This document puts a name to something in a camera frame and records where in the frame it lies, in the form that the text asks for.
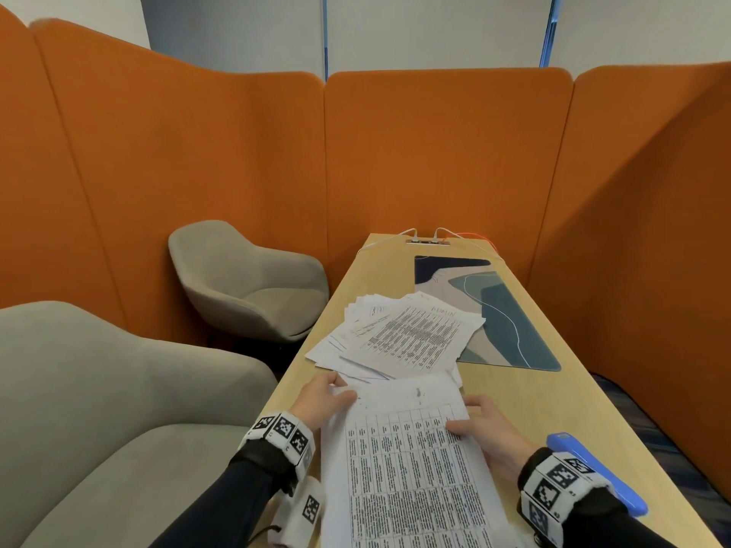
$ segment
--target blue carpet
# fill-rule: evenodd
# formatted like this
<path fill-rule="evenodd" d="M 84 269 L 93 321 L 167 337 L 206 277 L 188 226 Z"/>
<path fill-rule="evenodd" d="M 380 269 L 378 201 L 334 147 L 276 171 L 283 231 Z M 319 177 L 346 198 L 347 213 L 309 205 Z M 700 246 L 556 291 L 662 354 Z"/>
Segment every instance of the blue carpet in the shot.
<path fill-rule="evenodd" d="M 592 376 L 665 469 L 675 486 L 716 535 L 718 542 L 731 548 L 731 506 L 728 502 L 624 390 L 603 377 Z"/>

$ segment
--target white wall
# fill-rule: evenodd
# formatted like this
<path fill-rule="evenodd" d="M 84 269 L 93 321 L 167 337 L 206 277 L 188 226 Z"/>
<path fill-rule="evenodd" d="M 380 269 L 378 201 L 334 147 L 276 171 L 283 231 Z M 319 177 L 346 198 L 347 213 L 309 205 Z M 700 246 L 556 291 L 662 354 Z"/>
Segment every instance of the white wall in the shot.
<path fill-rule="evenodd" d="M 26 25 L 43 17 L 58 17 L 150 47 L 140 0 L 0 0 Z"/>
<path fill-rule="evenodd" d="M 731 0 L 563 0 L 551 65 L 731 60 Z"/>
<path fill-rule="evenodd" d="M 322 77 L 320 0 L 142 0 L 156 52 L 228 72 Z"/>
<path fill-rule="evenodd" d="M 327 0 L 330 73 L 538 66 L 551 0 Z"/>

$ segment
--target hand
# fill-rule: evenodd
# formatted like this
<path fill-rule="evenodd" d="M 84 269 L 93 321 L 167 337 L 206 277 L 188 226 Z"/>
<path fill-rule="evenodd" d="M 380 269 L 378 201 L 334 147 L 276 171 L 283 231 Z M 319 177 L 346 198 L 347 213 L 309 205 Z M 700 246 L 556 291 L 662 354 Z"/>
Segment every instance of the hand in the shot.
<path fill-rule="evenodd" d="M 336 371 L 315 375 L 302 387 L 300 395 L 289 409 L 289 413 L 305 423 L 313 433 L 330 417 L 349 408 L 358 399 L 355 390 L 346 390 L 333 396 L 330 393 L 332 384 L 336 387 L 348 386 L 348 383 Z"/>
<path fill-rule="evenodd" d="M 470 419 L 448 421 L 447 430 L 474 438 L 488 465 L 517 484 L 520 471 L 539 446 L 524 437 L 489 397 L 471 395 L 463 399 L 467 406 L 479 405 L 482 413 Z"/>

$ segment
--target black sleeve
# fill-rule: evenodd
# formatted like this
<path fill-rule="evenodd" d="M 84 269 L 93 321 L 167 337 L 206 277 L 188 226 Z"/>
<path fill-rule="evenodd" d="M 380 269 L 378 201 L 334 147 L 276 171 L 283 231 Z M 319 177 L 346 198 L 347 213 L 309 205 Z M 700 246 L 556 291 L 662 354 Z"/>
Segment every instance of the black sleeve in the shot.
<path fill-rule="evenodd" d="M 517 479 L 523 489 L 536 466 L 553 452 L 541 448 L 531 456 Z M 629 515 L 625 505 L 606 488 L 592 490 L 563 523 L 563 548 L 675 548 L 662 536 Z"/>
<path fill-rule="evenodd" d="M 294 467 L 266 441 L 250 441 L 222 475 L 157 537 L 150 548 L 239 548 L 269 499 L 288 488 Z"/>

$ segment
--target chair armrest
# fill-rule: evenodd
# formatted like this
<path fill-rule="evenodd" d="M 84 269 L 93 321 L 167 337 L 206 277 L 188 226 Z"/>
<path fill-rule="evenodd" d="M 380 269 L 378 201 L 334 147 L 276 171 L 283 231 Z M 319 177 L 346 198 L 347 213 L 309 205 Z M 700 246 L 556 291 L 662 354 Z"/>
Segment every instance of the chair armrest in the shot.
<path fill-rule="evenodd" d="M 257 247 L 263 270 L 263 288 L 311 288 L 330 297 L 322 264 L 303 253 Z"/>
<path fill-rule="evenodd" d="M 251 426 L 276 387 L 258 359 L 161 340 L 141 349 L 162 422 Z"/>

